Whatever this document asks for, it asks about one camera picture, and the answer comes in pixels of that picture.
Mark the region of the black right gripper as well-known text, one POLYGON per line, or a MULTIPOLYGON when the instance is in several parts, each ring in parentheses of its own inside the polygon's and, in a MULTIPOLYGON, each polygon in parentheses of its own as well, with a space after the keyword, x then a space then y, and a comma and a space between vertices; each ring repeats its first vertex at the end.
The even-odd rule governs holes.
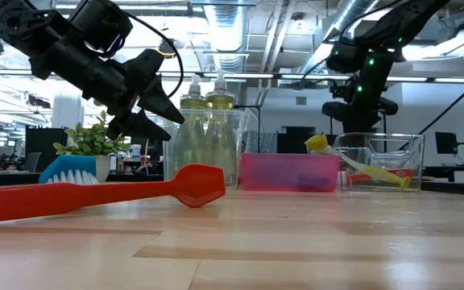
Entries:
POLYGON ((322 106, 322 113, 339 121, 344 133, 376 132, 375 125, 381 120, 378 113, 383 111, 395 115, 399 109, 395 102, 381 97, 386 90, 392 65, 393 59, 388 53, 368 54, 362 62, 358 78, 341 92, 345 103, 326 102, 322 106))

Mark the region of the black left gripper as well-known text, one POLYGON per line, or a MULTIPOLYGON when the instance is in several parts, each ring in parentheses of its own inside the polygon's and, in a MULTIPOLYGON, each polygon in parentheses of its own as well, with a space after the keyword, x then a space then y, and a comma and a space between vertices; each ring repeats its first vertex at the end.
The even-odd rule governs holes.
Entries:
POLYGON ((131 113, 139 96, 140 108, 184 123, 184 116, 164 92, 161 76, 156 75, 163 60, 153 49, 146 49, 125 63, 102 60, 85 45, 60 39, 44 53, 31 57, 30 64, 34 76, 45 80, 55 73, 81 90, 83 97, 105 105, 108 113, 115 116, 106 131, 109 139, 130 136, 169 141, 171 135, 143 111, 131 113))

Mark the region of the clear yellow soap pump bottle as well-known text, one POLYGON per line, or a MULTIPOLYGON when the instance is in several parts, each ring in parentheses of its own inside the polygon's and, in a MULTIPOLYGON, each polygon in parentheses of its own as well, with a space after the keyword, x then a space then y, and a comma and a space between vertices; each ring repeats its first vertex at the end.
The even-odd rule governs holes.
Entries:
MULTIPOLYGON (((180 108, 191 110, 205 110, 207 102, 201 94, 201 78, 192 76, 192 83, 188 92, 180 97, 180 108)), ((205 131, 202 113, 190 113, 180 125, 174 144, 175 170, 178 172, 187 164, 204 164, 205 131)))
POLYGON ((235 94, 227 89, 224 72, 219 72, 213 91, 206 94, 208 107, 213 111, 206 132, 209 161, 224 172, 225 184, 234 183, 236 165, 236 142, 233 119, 229 111, 234 107, 235 94))

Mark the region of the yellow-green dish brush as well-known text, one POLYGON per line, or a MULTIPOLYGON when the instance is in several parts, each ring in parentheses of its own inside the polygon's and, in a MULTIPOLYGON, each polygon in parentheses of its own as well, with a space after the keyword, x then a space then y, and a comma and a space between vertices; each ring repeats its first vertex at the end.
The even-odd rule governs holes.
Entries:
POLYGON ((304 145, 310 152, 317 151, 323 154, 338 155, 351 167, 357 169, 359 172, 370 176, 376 180, 386 181, 393 184, 398 184, 401 189, 406 189, 411 181, 411 177, 401 177, 382 168, 377 168, 372 165, 361 164, 347 157, 342 152, 334 150, 328 143, 325 135, 314 135, 304 142, 304 145))

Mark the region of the blue dish brush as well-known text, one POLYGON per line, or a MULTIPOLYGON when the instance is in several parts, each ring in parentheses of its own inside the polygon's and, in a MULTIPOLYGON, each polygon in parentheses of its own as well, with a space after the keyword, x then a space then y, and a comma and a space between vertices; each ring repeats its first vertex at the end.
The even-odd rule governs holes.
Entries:
POLYGON ((98 184, 96 159, 87 155, 59 155, 39 176, 40 184, 98 184))

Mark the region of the black monitor on arm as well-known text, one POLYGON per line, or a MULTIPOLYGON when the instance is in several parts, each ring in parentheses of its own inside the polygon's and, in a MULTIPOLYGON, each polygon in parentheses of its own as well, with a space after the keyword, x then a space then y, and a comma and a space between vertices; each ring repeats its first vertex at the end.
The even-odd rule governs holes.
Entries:
MULTIPOLYGON (((458 147, 464 145, 464 141, 459 142, 457 140, 457 135, 455 133, 436 132, 435 139, 437 154, 458 155, 458 147)), ((446 168, 449 172, 464 172, 464 164, 446 166, 446 168)))

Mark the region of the black computer monitor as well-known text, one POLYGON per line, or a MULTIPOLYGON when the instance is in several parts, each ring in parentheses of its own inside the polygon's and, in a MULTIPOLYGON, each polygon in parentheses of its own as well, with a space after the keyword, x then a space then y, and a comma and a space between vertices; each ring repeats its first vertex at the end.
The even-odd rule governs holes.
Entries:
POLYGON ((140 155, 147 156, 149 160, 160 161, 160 157, 163 155, 163 142, 161 140, 132 137, 131 144, 139 145, 140 155))

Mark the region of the tall clear plastic bin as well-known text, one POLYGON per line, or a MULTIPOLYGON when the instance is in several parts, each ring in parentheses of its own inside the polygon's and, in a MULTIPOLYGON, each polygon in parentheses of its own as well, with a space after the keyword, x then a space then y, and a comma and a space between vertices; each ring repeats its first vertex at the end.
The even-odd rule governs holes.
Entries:
POLYGON ((187 164, 221 168, 227 188, 238 186, 242 133, 248 113, 243 110, 181 109, 184 123, 163 120, 172 138, 163 144, 164 177, 171 179, 187 164))

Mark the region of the green potted plant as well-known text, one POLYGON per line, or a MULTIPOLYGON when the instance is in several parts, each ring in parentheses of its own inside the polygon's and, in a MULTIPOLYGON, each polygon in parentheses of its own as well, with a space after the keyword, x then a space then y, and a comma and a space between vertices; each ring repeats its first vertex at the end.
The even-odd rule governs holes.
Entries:
POLYGON ((79 122, 74 129, 65 129, 68 145, 53 143, 57 155, 88 155, 96 160, 96 178, 99 182, 105 182, 110 174, 111 155, 127 151, 131 144, 125 142, 125 138, 119 135, 115 140, 111 140, 107 135, 109 129, 106 123, 107 113, 103 110, 96 116, 97 123, 90 128, 85 128, 79 122))

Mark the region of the black desk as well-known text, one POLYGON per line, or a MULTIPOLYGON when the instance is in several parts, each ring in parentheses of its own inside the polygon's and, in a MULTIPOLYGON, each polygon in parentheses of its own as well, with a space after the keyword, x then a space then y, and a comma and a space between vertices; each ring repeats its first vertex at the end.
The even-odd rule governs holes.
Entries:
POLYGON ((427 166, 422 170, 422 176, 447 179, 449 182, 455 182, 455 172, 464 172, 462 166, 427 166))

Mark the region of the black cabinet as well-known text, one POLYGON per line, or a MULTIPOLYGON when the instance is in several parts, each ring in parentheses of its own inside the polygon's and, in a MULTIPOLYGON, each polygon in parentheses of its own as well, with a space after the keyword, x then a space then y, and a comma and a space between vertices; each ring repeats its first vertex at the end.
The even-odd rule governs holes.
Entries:
POLYGON ((58 155, 54 143, 66 145, 68 136, 62 128, 31 128, 25 130, 25 156, 31 152, 41 152, 36 172, 42 172, 58 155))

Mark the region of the red translucent plastic bin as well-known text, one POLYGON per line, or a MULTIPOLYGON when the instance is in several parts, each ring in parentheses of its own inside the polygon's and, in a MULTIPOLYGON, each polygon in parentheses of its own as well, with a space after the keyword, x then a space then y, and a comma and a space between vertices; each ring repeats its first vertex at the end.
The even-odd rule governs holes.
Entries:
POLYGON ((245 153, 239 167, 242 189, 247 191, 308 192, 299 191, 296 177, 299 175, 323 176, 329 187, 323 193, 337 187, 340 159, 336 155, 245 153))

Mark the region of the grey office chair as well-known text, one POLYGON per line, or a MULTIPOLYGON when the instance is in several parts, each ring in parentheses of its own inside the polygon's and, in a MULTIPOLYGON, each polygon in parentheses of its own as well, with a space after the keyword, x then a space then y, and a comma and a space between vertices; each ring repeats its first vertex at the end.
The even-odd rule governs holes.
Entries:
POLYGON ((36 172, 36 168, 41 155, 41 152, 31 152, 27 154, 25 163, 22 166, 22 170, 28 172, 36 172))

